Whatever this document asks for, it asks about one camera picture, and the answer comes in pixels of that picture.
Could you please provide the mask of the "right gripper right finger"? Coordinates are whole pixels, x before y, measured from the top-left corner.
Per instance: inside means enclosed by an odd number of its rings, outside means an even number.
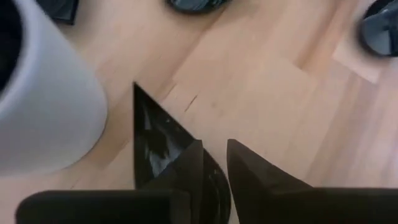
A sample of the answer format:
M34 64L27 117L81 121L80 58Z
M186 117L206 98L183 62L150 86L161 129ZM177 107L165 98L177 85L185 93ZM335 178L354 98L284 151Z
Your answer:
M227 166L240 223L397 223L397 189L312 187L235 139Z

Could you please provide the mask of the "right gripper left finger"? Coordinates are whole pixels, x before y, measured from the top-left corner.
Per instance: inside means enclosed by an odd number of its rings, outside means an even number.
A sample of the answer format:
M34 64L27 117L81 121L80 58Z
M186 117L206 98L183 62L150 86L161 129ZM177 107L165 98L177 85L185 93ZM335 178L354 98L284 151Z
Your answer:
M202 142L195 140L158 177L136 190L48 190L25 198L16 223L198 223Z

